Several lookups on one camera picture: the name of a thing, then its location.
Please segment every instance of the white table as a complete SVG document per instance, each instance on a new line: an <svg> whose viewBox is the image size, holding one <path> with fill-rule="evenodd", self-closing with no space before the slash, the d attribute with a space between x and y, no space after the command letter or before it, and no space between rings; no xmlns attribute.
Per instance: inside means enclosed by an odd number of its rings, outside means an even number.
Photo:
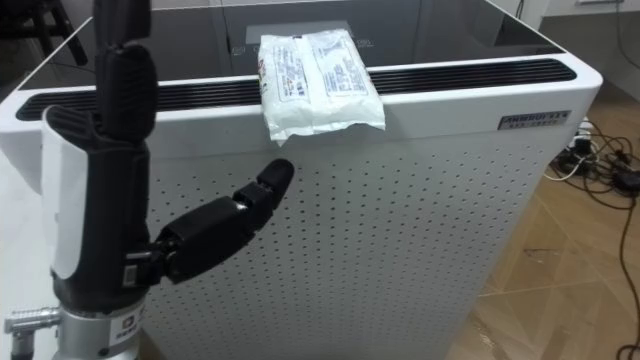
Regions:
<svg viewBox="0 0 640 360"><path fill-rule="evenodd" d="M0 316L12 310L55 306L42 228L40 196L0 152ZM34 360L49 360L56 349L52 329L36 333ZM9 360L11 337L0 336L0 360Z"/></svg>

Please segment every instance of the plastic package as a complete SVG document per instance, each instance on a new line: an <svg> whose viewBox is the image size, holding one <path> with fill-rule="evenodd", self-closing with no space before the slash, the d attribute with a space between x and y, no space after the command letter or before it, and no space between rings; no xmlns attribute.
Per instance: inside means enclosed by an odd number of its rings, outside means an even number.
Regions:
<svg viewBox="0 0 640 360"><path fill-rule="evenodd" d="M264 35L258 68L264 116L279 144L354 124L385 129L382 102L346 30Z"/></svg>

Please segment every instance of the robotic arm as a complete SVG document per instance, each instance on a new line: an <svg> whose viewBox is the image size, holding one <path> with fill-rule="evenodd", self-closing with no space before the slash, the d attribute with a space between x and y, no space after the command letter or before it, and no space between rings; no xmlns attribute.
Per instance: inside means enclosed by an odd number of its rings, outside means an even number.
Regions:
<svg viewBox="0 0 640 360"><path fill-rule="evenodd" d="M34 331L58 326L55 359L135 359L145 296L162 277L187 281L242 249L273 215L293 177L276 160L231 197L166 225L146 225L157 75L149 52L149 0L96 0L97 114L45 111L42 197L59 308L5 321L12 357L33 356Z"/></svg>

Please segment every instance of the black glass top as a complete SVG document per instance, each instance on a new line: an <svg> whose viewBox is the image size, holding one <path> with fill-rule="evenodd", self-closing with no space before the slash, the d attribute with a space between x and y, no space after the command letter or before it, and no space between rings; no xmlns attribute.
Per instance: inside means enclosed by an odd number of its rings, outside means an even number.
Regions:
<svg viewBox="0 0 640 360"><path fill-rule="evenodd" d="M289 2L156 10L152 19L142 43L161 81L253 75L261 35L336 28L369 67L562 52L485 0ZM94 54L89 22L22 89L94 85Z"/></svg>

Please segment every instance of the black vent grille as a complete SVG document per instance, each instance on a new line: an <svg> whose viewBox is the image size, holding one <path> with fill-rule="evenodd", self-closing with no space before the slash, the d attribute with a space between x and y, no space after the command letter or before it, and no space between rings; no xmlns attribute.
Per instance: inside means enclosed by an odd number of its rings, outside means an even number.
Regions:
<svg viewBox="0 0 640 360"><path fill-rule="evenodd" d="M575 72L554 59L371 73L371 80L380 95L538 84L575 78ZM260 86L254 80L162 86L158 100L158 111L257 105L261 102ZM16 117L24 121L40 120L44 109L54 104L95 111L95 91L38 94L27 100Z"/></svg>

